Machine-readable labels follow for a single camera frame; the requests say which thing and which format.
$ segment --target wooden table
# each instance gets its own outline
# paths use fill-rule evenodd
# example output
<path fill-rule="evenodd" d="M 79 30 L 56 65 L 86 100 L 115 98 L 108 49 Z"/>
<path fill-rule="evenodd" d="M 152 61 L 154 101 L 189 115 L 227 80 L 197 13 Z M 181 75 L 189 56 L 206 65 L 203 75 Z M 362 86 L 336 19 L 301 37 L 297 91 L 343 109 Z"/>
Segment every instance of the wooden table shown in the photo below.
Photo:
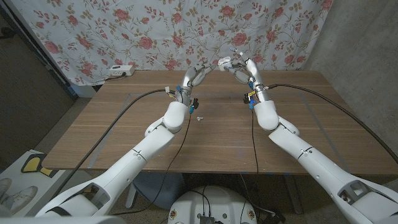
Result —
<path fill-rule="evenodd" d="M 131 100 L 155 89 L 175 89 L 185 71 L 141 71 L 106 82 L 43 161 L 51 169 L 72 169 L 90 150 L 113 119 Z M 319 72 L 262 72 L 266 84 L 288 83 L 315 90 L 351 109 Z M 251 136 L 252 114 L 243 103 L 250 92 L 229 73 L 214 71 L 193 89 L 199 108 L 192 114 L 187 139 L 171 172 L 256 173 Z M 269 90 L 277 112 L 299 128 L 300 137 L 353 174 L 396 175 L 398 165 L 360 125 L 317 96 L 287 87 Z M 144 131 L 164 115 L 172 101 L 154 93 L 134 104 L 115 125 L 104 144 L 92 153 L 82 169 L 107 169 L 144 137 Z M 144 170 L 165 171 L 178 151 L 189 116 L 172 145 Z M 306 174 L 290 155 L 277 147 L 254 117 L 259 172 Z"/>

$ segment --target screw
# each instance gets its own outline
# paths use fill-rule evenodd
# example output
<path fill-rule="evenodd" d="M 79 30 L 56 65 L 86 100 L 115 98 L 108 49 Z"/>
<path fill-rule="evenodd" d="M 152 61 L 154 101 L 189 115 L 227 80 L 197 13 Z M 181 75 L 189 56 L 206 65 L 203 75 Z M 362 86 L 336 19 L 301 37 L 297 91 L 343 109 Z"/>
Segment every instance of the screw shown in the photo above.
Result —
<path fill-rule="evenodd" d="M 173 220 L 177 216 L 177 211 L 174 209 L 170 212 L 170 218 Z"/>
<path fill-rule="evenodd" d="M 248 217 L 249 217 L 250 219 L 253 219 L 254 217 L 256 217 L 256 214 L 254 213 L 253 210 L 248 210 Z"/>

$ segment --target yellow object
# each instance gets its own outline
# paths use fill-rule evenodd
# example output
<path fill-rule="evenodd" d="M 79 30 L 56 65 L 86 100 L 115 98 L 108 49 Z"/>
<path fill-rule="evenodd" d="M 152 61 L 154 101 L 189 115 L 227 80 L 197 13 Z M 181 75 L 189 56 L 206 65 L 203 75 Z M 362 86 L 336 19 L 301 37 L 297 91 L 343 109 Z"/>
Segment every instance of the yellow object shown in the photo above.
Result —
<path fill-rule="evenodd" d="M 40 164 L 40 158 L 35 157 L 35 158 L 33 158 L 33 159 L 31 159 L 31 160 L 29 160 L 29 161 L 27 162 L 27 164 L 25 165 L 23 171 L 24 171 L 24 172 L 34 172 L 34 171 L 37 171 L 37 168 L 39 167 L 39 164 Z"/>
<path fill-rule="evenodd" d="M 46 168 L 42 167 L 40 172 L 45 174 L 45 175 L 47 175 L 47 176 L 50 176 L 52 170 L 49 170 L 49 169 L 46 169 Z"/>

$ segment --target wire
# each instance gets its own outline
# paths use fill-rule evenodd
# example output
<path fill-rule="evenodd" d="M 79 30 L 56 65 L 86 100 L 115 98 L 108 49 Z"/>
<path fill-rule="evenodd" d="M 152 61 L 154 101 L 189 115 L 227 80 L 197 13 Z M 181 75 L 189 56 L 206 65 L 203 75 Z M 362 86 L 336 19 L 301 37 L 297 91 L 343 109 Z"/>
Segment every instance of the wire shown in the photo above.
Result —
<path fill-rule="evenodd" d="M 107 78 L 105 81 L 114 80 L 114 79 L 122 78 L 122 77 L 125 77 L 125 76 L 126 76 L 126 72 L 123 72 L 121 76 L 114 77 L 114 78 Z"/>
<path fill-rule="evenodd" d="M 168 168 L 167 168 L 167 170 L 166 170 L 166 174 L 165 174 L 164 177 L 163 177 L 162 184 L 160 185 L 160 189 L 159 189 L 159 191 L 157 192 L 157 195 L 156 195 L 155 199 L 150 203 L 150 205 L 148 205 L 146 208 L 143 208 L 143 209 L 141 209 L 141 210 L 130 211 L 130 212 L 119 212 L 119 213 L 115 213 L 115 214 L 112 214 L 112 215 L 125 215 L 125 214 L 139 213 L 139 212 L 142 212 L 142 211 L 147 210 L 150 206 L 152 206 L 152 205 L 154 204 L 154 202 L 156 201 L 157 197 L 158 197 L 159 194 L 160 194 L 160 191 L 162 190 L 162 187 L 163 187 L 163 184 L 164 184 L 164 180 L 166 179 L 166 175 L 167 175 L 167 173 L 169 172 L 170 166 L 172 165 L 174 159 L 178 156 L 178 154 L 180 153 L 180 151 L 181 151 L 181 149 L 182 149 L 182 146 L 184 145 L 185 139 L 187 138 L 187 134 L 188 134 L 188 129 L 189 129 L 189 124 L 190 124 L 190 123 L 191 123 L 191 114 L 189 114 L 189 121 L 188 121 L 187 131 L 185 132 L 185 136 L 184 136 L 184 139 L 183 139 L 183 141 L 182 141 L 182 143 L 181 143 L 180 149 L 178 150 L 178 152 L 175 154 L 174 158 L 173 158 L 172 161 L 170 162 L 170 164 L 169 164 L 169 166 L 168 166 Z"/>
<path fill-rule="evenodd" d="M 248 191 L 248 187 L 246 186 L 246 182 L 244 181 L 242 174 L 240 174 L 240 176 L 241 176 L 241 178 L 242 178 L 242 181 L 243 181 L 243 184 L 244 184 L 244 188 L 246 189 L 246 193 L 247 193 L 247 195 L 248 195 L 248 200 L 249 200 L 249 202 L 251 203 L 251 205 L 252 205 L 253 207 L 256 207 L 256 208 L 258 208 L 258 209 L 264 211 L 264 212 L 268 212 L 268 213 L 271 213 L 271 214 L 275 215 L 275 212 L 272 212 L 272 211 L 270 211 L 270 210 L 263 209 L 263 208 L 261 208 L 260 206 L 255 205 L 255 204 L 251 201 L 250 195 L 249 195 L 249 191 Z"/>
<path fill-rule="evenodd" d="M 254 156 L 256 157 L 257 175 L 259 175 L 259 162 L 257 161 L 256 145 L 254 143 L 254 112 L 251 111 L 251 138 L 253 140 Z"/>
<path fill-rule="evenodd" d="M 344 112 L 345 114 L 347 114 L 348 116 L 350 116 L 351 118 L 353 118 L 359 125 L 362 126 L 362 128 L 364 128 L 370 135 L 372 135 L 375 140 L 380 143 L 380 145 L 390 154 L 390 156 L 395 160 L 395 162 L 398 164 L 398 156 L 390 149 L 390 147 L 388 147 L 388 145 L 381 139 L 379 138 L 379 136 L 377 136 L 377 134 L 375 134 L 370 128 L 368 128 L 366 126 L 366 124 L 364 124 L 360 119 L 358 119 L 357 117 L 355 117 L 355 115 L 351 114 L 348 110 L 344 109 L 342 106 L 340 106 L 339 104 L 333 102 L 332 100 L 328 99 L 327 97 L 323 96 L 320 93 L 317 93 L 313 90 L 309 90 L 303 87 L 299 87 L 299 86 L 295 86 L 295 85 L 289 85 L 289 84 L 272 84 L 268 86 L 268 89 L 273 89 L 275 87 L 278 86 L 285 86 L 285 87 L 290 87 L 290 88 L 295 88 L 298 90 L 303 90 L 309 93 L 312 93 L 316 96 L 319 96 L 320 98 L 324 99 L 325 101 L 327 101 L 328 103 L 332 104 L 333 106 L 337 107 L 339 110 L 341 110 L 342 112 Z"/>
<path fill-rule="evenodd" d="M 205 199 L 204 199 L 204 197 L 205 197 L 205 189 L 206 189 L 206 186 L 207 186 L 207 185 L 205 185 L 205 186 L 203 187 L 203 192 L 202 192 L 202 195 L 201 195 L 201 200 L 202 200 L 202 202 L 203 202 L 203 215 L 205 215 Z"/>
<path fill-rule="evenodd" d="M 181 103 L 184 103 L 184 98 L 182 97 L 182 91 L 180 91 L 181 94 Z"/>
<path fill-rule="evenodd" d="M 80 168 L 80 166 L 86 161 L 86 159 L 88 158 L 88 156 L 90 156 L 90 154 L 97 148 L 97 146 L 100 144 L 100 142 L 105 138 L 105 136 L 108 134 L 108 132 L 112 129 L 112 127 L 114 126 L 114 124 L 116 124 L 116 122 L 118 122 L 118 120 L 120 119 L 120 117 L 139 99 L 141 99 L 144 96 L 150 95 L 152 93 L 157 93 L 160 91 L 165 91 L 165 89 L 160 89 L 160 90 L 153 90 L 153 91 L 149 91 L 145 94 L 142 94 L 141 96 L 138 96 L 136 99 L 134 99 L 130 104 L 128 104 L 126 106 L 126 108 L 124 108 L 122 110 L 122 112 L 119 113 L 119 115 L 115 118 L 115 120 L 112 122 L 112 124 L 106 129 L 106 131 L 104 132 L 104 134 L 102 134 L 102 136 L 98 139 L 98 141 L 94 144 L 94 146 L 87 152 L 87 154 L 81 159 L 81 161 L 77 164 L 77 166 L 72 170 L 72 172 L 68 175 L 68 177 L 62 182 L 62 184 L 59 186 L 59 188 L 57 189 L 57 191 L 55 191 L 55 193 L 52 195 L 52 198 L 55 198 L 63 189 L 63 187 L 65 186 L 65 184 L 67 184 L 67 182 L 70 180 L 70 178 L 75 174 L 75 172 Z"/>
<path fill-rule="evenodd" d="M 169 218 L 167 217 L 167 218 L 165 218 L 160 224 L 162 224 L 164 221 L 166 221 L 166 220 L 168 220 Z"/>
<path fill-rule="evenodd" d="M 239 223 L 242 223 L 242 215 L 243 215 L 243 210 L 244 210 L 244 206 L 246 205 L 246 202 L 247 202 L 247 199 L 244 200 L 242 213 L 241 213 L 241 221 L 239 221 Z"/>
<path fill-rule="evenodd" d="M 210 202 L 209 202 L 209 200 L 207 199 L 206 195 L 205 195 L 205 194 L 202 194 L 202 193 L 200 193 L 200 192 L 197 192 L 196 190 L 190 190 L 190 191 L 202 195 L 202 198 L 203 198 L 203 197 L 206 198 L 207 204 L 209 205 L 209 217 L 211 217 L 211 216 L 210 216 L 210 214 L 211 214 L 211 212 L 210 212 L 210 210 L 211 210 L 211 208 L 210 208 Z M 204 214 L 205 214 L 205 203 L 203 202 L 203 216 L 205 216 Z"/>

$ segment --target table leg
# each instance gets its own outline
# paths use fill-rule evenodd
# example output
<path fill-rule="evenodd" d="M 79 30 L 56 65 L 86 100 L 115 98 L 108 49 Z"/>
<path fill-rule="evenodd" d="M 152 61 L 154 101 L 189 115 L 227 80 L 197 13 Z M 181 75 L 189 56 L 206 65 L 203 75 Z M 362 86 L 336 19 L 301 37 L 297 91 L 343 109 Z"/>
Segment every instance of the table leg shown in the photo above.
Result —
<path fill-rule="evenodd" d="M 284 179 L 287 191 L 289 191 L 290 199 L 292 200 L 293 211 L 296 214 L 302 214 L 303 208 L 301 206 L 299 191 L 297 190 L 296 182 L 294 181 L 294 176 L 284 175 Z"/>
<path fill-rule="evenodd" d="M 136 197 L 137 197 L 137 190 L 134 187 L 134 184 L 131 183 L 129 193 L 126 199 L 126 208 L 132 208 L 134 202 L 136 201 Z"/>

